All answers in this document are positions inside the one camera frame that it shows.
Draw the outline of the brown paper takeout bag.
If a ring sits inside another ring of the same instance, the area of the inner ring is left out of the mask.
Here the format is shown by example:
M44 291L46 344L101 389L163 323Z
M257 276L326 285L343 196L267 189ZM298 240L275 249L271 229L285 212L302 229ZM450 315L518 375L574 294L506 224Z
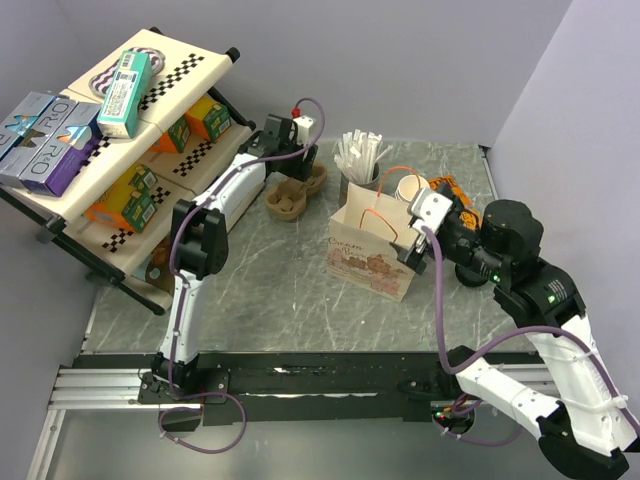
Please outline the brown paper takeout bag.
M408 204L382 192L391 173L406 171L420 186L427 183L407 166L377 175L372 189L343 180L339 210L329 219L327 266L332 275L394 301L406 295L414 271L398 259L417 233L409 226Z

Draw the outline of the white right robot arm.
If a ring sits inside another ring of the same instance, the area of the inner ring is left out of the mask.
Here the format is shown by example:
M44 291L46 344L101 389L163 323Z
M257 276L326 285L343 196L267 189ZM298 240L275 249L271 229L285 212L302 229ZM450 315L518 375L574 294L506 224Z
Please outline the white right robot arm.
M522 202L495 200L476 230L461 219L456 196L422 189L408 205L417 237L398 258L417 273L425 256L435 262L438 390L489 403L528 431L546 460L570 479L619 479L626 454L639 450L639 421L606 369L592 335L585 303L569 274L540 256L544 232ZM443 264L452 262L465 285L493 285L495 301L516 330L478 350L445 346ZM556 386L550 397L527 387L485 357L505 341L526 337Z

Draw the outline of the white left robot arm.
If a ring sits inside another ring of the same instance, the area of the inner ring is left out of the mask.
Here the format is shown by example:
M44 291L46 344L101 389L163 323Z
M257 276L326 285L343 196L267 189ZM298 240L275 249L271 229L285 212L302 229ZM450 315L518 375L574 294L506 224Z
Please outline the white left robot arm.
M323 121L293 110L270 115L264 127L239 147L231 164L203 193L180 200L171 217L169 270L173 304L164 340L151 364L152 378L177 402L198 387L196 334L202 320L203 286L228 259L228 230L273 172L306 181L312 173Z

